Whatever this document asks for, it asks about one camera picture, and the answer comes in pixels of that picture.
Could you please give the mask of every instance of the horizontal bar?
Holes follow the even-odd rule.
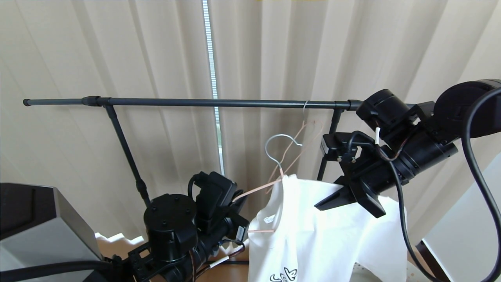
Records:
[[[103,98],[82,99],[25,99],[26,106],[34,105],[92,105],[92,106],[188,106],[188,107],[253,107],[253,108],[305,108],[356,110],[362,101],[294,101],[294,100],[230,100],[230,99],[155,99],[155,98]]]

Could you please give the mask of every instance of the white wall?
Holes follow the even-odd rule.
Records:
[[[498,205],[501,204],[501,154],[483,174]],[[492,217],[476,183],[425,237],[454,282],[485,278],[494,266],[496,241]]]

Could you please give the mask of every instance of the white cable connector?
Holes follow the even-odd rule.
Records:
[[[379,145],[379,131],[381,131],[380,127],[376,127],[376,137],[374,138],[374,144]]]
[[[214,268],[216,265],[218,265],[218,264],[220,264],[220,263],[222,263],[224,261],[227,261],[228,259],[229,259],[229,256],[222,257],[222,258],[216,260],[215,262],[209,264],[209,267],[210,268]]]

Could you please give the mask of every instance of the white t-shirt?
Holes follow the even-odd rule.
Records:
[[[341,186],[285,176],[249,230],[248,281],[348,282],[358,262],[383,282],[405,281],[407,250],[398,203],[379,201],[386,215],[374,218],[358,203],[319,211],[316,203]]]

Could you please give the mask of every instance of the curtain gap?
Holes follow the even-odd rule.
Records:
[[[212,84],[212,98],[218,99],[217,97],[217,83],[216,83],[216,70],[214,65],[214,53],[212,49],[212,32],[210,29],[210,18],[209,18],[209,7],[207,0],[202,0],[203,6],[203,21],[205,23],[205,36],[207,39],[207,52],[209,56],[209,70],[210,70],[210,82]],[[221,175],[224,175],[224,163],[223,163],[223,148],[222,148],[222,137],[221,137],[221,126],[219,123],[219,107],[214,107],[214,116],[216,119],[216,135],[217,135],[217,149],[219,153],[219,166],[221,168]]]

